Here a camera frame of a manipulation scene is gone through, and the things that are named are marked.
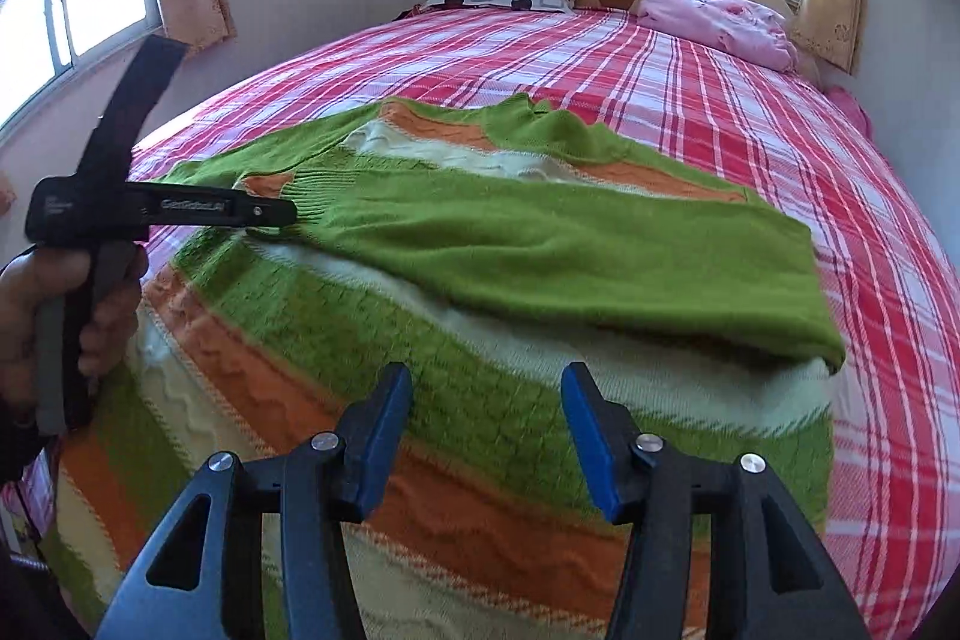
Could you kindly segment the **person's left hand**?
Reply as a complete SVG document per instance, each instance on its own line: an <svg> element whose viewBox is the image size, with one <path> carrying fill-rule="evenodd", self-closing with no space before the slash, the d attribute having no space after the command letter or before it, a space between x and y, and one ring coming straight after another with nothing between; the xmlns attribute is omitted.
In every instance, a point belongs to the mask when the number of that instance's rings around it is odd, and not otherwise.
<svg viewBox="0 0 960 640"><path fill-rule="evenodd" d="M33 248L2 271L2 416L43 437L88 424L101 378L137 331L139 244Z"/></svg>

